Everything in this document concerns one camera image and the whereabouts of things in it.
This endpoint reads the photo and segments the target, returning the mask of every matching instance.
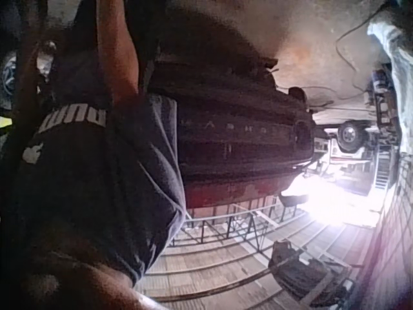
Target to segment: person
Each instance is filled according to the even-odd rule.
[[[2,281],[25,309],[148,309],[133,287],[185,219],[176,102],[138,87],[123,0],[90,19],[96,46],[69,33],[2,205]]]

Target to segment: white cloth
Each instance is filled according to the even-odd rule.
[[[400,151],[413,154],[413,51],[409,43],[411,34],[395,23],[397,18],[395,13],[383,11],[370,22],[367,34],[374,34],[379,39],[391,59],[403,133]]]

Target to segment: t-shirt sleeve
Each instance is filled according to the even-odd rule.
[[[157,95],[118,104],[106,123],[112,199],[122,208],[117,233],[127,236],[127,252],[138,257],[134,269],[143,272],[185,219],[176,123],[176,102]]]

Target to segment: tire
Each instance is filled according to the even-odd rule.
[[[12,110],[15,55],[11,46],[0,51],[0,113],[3,116],[9,116]]]
[[[346,121],[338,128],[337,142],[342,152],[355,153],[365,144],[367,137],[367,132],[359,123]]]

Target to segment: wire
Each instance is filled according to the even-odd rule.
[[[365,21],[363,21],[360,25],[358,25],[358,26],[350,29],[349,31],[347,31],[347,32],[345,32],[344,34],[342,34],[338,39],[336,39],[336,42],[335,42],[336,53],[337,53],[337,55],[353,70],[353,76],[352,76],[352,81],[351,81],[351,82],[352,82],[352,86],[353,86],[355,89],[360,90],[360,91],[361,91],[360,93],[355,94],[355,95],[353,95],[353,96],[349,96],[349,97],[341,97],[336,90],[334,90],[334,89],[332,89],[332,88],[330,88],[330,87],[326,87],[326,86],[304,86],[304,87],[301,87],[301,88],[302,88],[302,89],[324,89],[324,90],[328,90],[328,91],[330,91],[330,92],[333,92],[333,93],[336,95],[336,97],[337,97],[338,100],[349,100],[349,99],[354,99],[354,98],[356,98],[356,97],[362,96],[362,95],[366,92],[366,90],[363,90],[361,87],[358,87],[357,85],[354,84],[354,79],[355,79],[355,77],[356,77],[356,75],[357,75],[357,69],[356,69],[356,68],[342,55],[342,53],[339,51],[338,43],[339,43],[342,39],[344,39],[345,37],[347,37],[349,34],[355,32],[356,30],[360,29],[362,26],[364,26],[365,24],[367,24],[372,18],[374,18],[377,14],[379,14],[380,11],[382,11],[382,10],[384,10],[385,8],[390,7],[390,6],[391,6],[390,2],[386,1],[386,2],[383,3],[373,14],[371,14],[370,16],[368,16],[367,19],[366,19]],[[276,87],[277,87],[277,88],[280,88],[280,89],[288,90],[288,87],[282,87],[282,86],[279,86],[279,85],[276,85]]]
[[[353,70],[353,77],[352,77],[352,86],[360,91],[362,91],[363,93],[365,92],[365,90],[363,90],[362,88],[358,87],[357,85],[354,84],[354,78],[356,77],[357,74],[357,69],[342,55],[342,53],[340,52],[339,48],[338,48],[338,43],[344,39],[345,37],[347,37],[349,34],[355,32],[356,30],[360,29],[362,26],[364,26],[365,24],[367,24],[374,16],[376,16],[377,14],[379,14],[380,11],[382,11],[383,9],[387,8],[390,6],[390,3],[388,1],[386,1],[385,3],[383,3],[373,14],[371,14],[365,21],[363,21],[360,25],[350,29],[349,31],[345,32],[344,34],[342,34],[337,40],[336,40],[336,53],[337,55]]]
[[[277,88],[280,88],[280,89],[288,90],[288,87],[282,87],[282,86],[279,86],[278,84],[276,85],[276,87],[277,87]],[[328,91],[330,91],[330,92],[335,93],[337,99],[339,99],[339,100],[349,100],[349,99],[353,99],[353,98],[362,96],[362,95],[365,93],[365,91],[364,91],[364,92],[355,94],[355,95],[353,95],[353,96],[341,97],[336,90],[334,90],[334,89],[332,89],[332,88],[330,88],[330,87],[327,87],[327,86],[303,86],[303,87],[300,87],[300,88],[302,88],[302,89],[312,89],[312,88],[313,88],[313,89],[324,89],[324,90],[328,90]]]

